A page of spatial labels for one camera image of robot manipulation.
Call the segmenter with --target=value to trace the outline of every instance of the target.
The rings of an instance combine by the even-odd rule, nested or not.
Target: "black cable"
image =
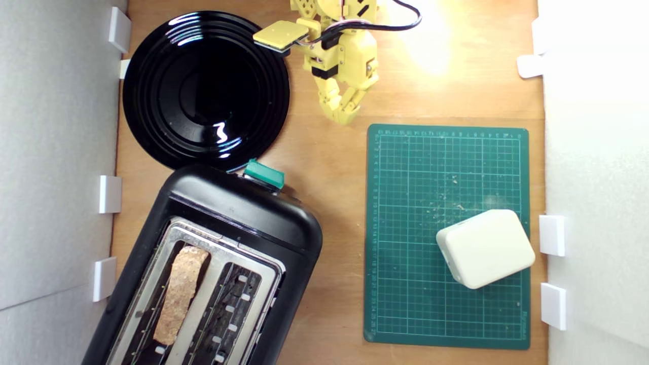
[[[338,33],[341,31],[344,31],[345,29],[366,29],[369,31],[387,31],[387,32],[400,32],[400,31],[407,31],[409,29],[412,29],[416,26],[418,26],[421,23],[421,12],[419,12],[419,9],[415,8],[414,6],[410,4],[406,4],[401,0],[393,0],[395,3],[403,6],[404,8],[407,8],[409,10],[412,10],[416,15],[417,15],[417,20],[415,20],[413,23],[407,24],[407,25],[378,25],[378,24],[366,24],[366,23],[344,23],[340,25],[332,25],[330,28],[325,30],[320,37],[314,39],[311,41],[311,44],[315,44],[317,42],[323,41],[323,40],[329,40],[331,38],[334,38]]]

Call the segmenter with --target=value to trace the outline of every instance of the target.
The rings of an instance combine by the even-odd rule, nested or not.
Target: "white bracket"
[[[95,278],[93,280],[92,301],[100,301],[115,289],[117,275],[117,258],[109,257],[95,262]]]
[[[566,330],[566,290],[548,283],[541,283],[541,321]]]
[[[522,55],[516,59],[519,75],[523,79],[529,79],[530,77],[541,76],[543,74],[542,54],[550,49],[553,42],[552,32],[547,24],[548,22],[544,21],[540,16],[532,21],[532,45],[534,54]]]
[[[99,213],[121,212],[121,177],[102,175],[99,178]]]
[[[130,46],[130,19],[126,14],[113,6],[110,13],[108,41],[122,53],[128,53]]]
[[[541,253],[564,257],[565,218],[563,216],[539,216]]]
[[[130,58],[128,60],[122,60],[119,63],[119,79],[123,80],[126,77],[126,70],[129,68]]]

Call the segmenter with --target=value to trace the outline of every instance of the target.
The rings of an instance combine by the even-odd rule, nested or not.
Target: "wire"
[[[327,27],[322,35],[320,37],[310,41],[310,42],[302,42],[302,41],[296,41],[297,44],[299,45],[313,45],[316,44],[317,42],[321,42],[323,40],[329,40],[334,37],[341,31],[344,31],[345,29],[365,29],[368,31],[387,31],[387,32],[400,32],[400,31],[407,31],[409,29],[412,29],[416,26],[418,26],[421,23],[421,12],[419,9],[415,8],[414,6],[410,4],[406,4],[401,0],[393,0],[395,3],[403,6],[404,8],[407,8],[409,10],[412,10],[412,12],[417,15],[417,20],[415,20],[413,23],[407,24],[407,25],[378,25],[378,24],[372,24],[367,20],[364,19],[345,19],[341,20],[339,22],[331,24],[329,27]]]

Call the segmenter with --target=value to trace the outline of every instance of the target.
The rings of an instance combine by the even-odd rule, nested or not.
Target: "grid lines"
[[[527,132],[373,125],[368,141],[365,337],[529,347],[529,270],[470,290],[435,240],[492,208],[514,210],[529,231]]]

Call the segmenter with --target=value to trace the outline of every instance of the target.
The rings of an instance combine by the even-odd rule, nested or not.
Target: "white box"
[[[493,209],[444,228],[439,245],[453,278],[477,289],[529,268],[534,250],[512,210]]]

